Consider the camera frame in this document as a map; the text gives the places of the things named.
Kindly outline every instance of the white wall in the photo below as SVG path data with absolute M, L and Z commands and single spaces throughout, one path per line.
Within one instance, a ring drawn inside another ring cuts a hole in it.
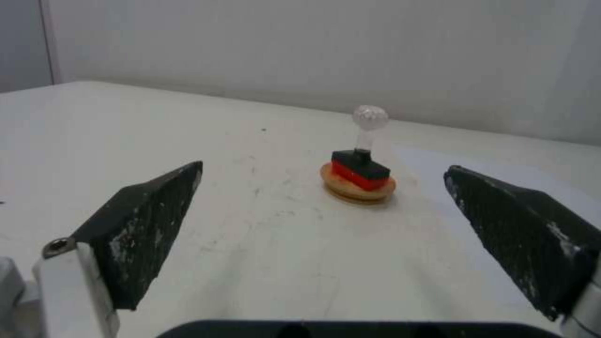
M 0 1 L 0 93 L 51 83 L 39 1 Z
M 597 0 L 45 1 L 62 81 L 601 144 Z

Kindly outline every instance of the white table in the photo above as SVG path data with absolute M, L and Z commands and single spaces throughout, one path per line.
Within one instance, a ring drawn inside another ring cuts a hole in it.
M 599 200 L 601 149 L 400 121 L 381 134 L 374 155 L 398 188 L 387 207 L 364 208 L 327 195 L 318 174 L 331 151 L 353 146 L 349 115 L 100 82 L 2 94 L 0 254 L 31 277 L 42 246 L 119 188 L 200 159 L 180 234 L 138 310 L 120 312 L 121 337 L 215 318 L 512 321 L 557 331 L 467 221 L 445 225 L 397 149 L 519 162 Z

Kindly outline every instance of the small object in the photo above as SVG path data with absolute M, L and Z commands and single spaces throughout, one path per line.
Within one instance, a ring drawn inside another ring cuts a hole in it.
M 320 170 L 322 179 L 343 199 L 362 204 L 383 202 L 394 192 L 396 182 L 390 169 L 371 159 L 371 145 L 373 131 L 387 124 L 388 115 L 376 106 L 360 106 L 353 121 L 359 126 L 355 149 L 333 152 L 331 163 Z

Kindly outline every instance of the metal screw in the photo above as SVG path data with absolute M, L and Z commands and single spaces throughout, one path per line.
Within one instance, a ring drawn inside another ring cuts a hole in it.
M 41 251 L 41 256 L 48 259 L 75 249 L 75 240 L 71 237 L 58 238 L 46 244 Z

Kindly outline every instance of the scratch mark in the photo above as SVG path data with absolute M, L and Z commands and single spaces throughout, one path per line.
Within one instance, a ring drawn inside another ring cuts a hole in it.
M 332 308 L 332 305 L 334 304 L 334 300 L 338 296 L 338 291 L 340 290 L 340 279 L 338 277 L 334 277 L 334 278 L 336 278 L 336 289 L 334 289 L 334 292 L 332 293 L 332 296 L 330 297 L 330 300 L 328 301 L 328 306 L 326 307 L 326 310 L 323 312 L 324 318 L 328 317 L 328 313 L 330 312 L 330 309 Z

